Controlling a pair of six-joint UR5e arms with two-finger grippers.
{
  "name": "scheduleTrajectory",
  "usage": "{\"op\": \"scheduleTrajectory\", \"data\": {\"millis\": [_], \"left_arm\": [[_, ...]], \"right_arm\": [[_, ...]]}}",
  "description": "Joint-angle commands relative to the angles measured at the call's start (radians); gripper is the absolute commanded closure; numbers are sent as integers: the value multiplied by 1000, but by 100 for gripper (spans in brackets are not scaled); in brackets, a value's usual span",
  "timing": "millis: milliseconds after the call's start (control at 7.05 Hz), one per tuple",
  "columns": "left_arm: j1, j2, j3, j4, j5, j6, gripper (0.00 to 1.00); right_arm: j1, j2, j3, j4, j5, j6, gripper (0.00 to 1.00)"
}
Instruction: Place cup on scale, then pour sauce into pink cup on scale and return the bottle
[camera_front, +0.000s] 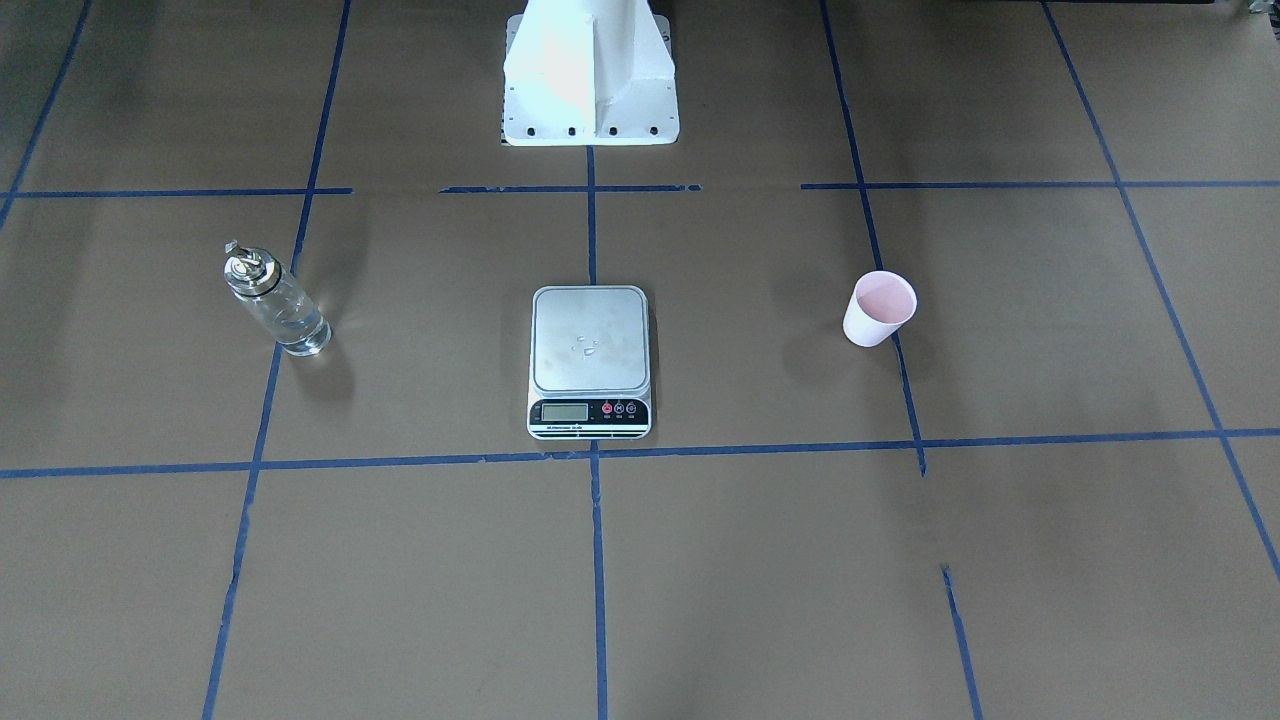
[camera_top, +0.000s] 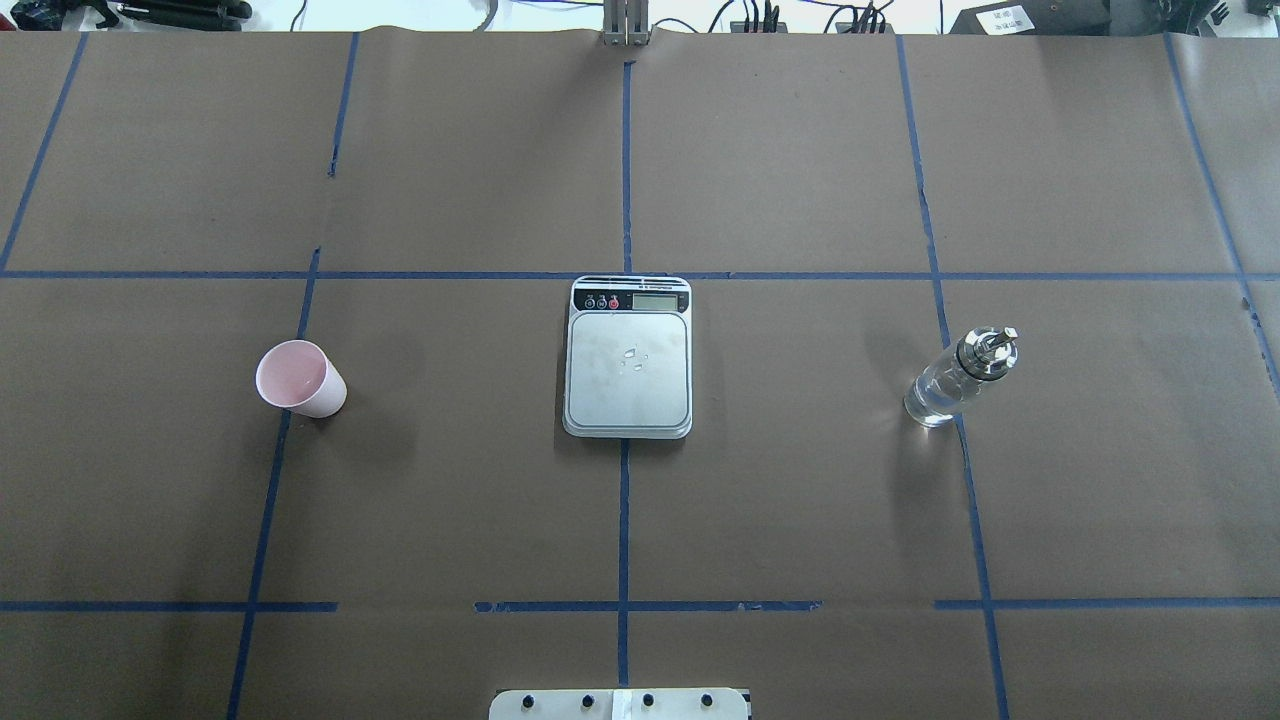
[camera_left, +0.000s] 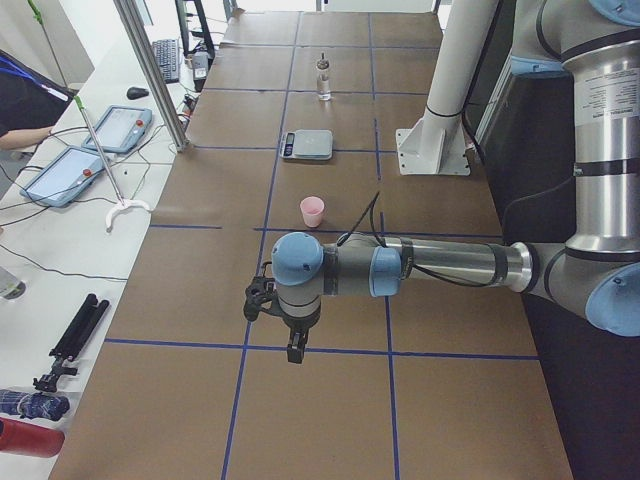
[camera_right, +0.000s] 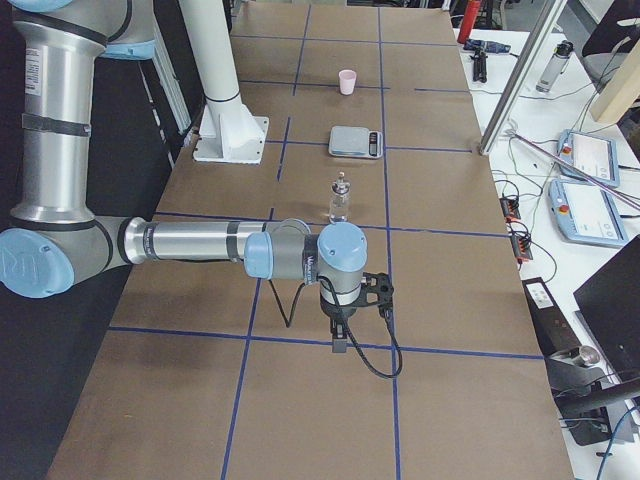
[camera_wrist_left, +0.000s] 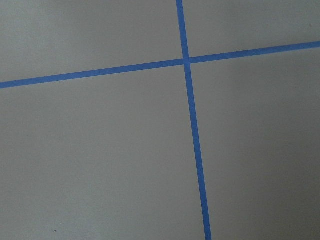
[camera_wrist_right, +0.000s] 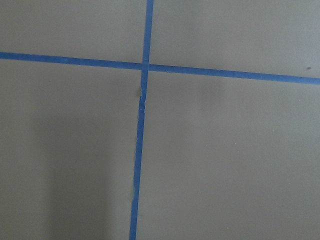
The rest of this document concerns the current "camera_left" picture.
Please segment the person forearm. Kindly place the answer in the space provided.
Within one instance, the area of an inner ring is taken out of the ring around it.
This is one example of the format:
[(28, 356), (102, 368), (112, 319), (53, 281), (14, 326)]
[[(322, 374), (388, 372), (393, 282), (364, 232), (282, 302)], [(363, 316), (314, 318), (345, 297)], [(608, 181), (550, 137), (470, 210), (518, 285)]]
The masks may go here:
[(0, 146), (2, 150), (21, 150), (35, 146), (51, 133), (52, 126), (37, 129), (10, 130), (1, 136)]

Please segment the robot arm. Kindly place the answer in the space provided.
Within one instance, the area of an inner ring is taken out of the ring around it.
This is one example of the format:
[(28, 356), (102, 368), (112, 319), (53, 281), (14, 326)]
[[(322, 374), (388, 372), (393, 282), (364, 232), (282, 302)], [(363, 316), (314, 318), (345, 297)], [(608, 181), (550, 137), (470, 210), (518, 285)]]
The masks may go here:
[(303, 360), (323, 296), (392, 296), (402, 280), (505, 286), (619, 336), (639, 333), (639, 5), (521, 1), (512, 71), (574, 81), (576, 230), (562, 243), (509, 246), (348, 232), (323, 245), (293, 232), (246, 290), (244, 315), (281, 318), (287, 357)]

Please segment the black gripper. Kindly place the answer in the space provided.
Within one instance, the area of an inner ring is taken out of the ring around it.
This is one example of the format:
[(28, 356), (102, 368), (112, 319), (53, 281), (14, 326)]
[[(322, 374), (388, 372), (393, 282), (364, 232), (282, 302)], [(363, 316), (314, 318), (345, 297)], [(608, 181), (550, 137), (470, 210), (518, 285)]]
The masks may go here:
[(305, 355), (305, 344), (308, 342), (310, 329), (320, 319), (319, 313), (312, 313), (304, 317), (294, 317), (285, 314), (283, 321), (289, 327), (289, 341), (287, 344), (287, 361), (293, 364), (301, 364)]

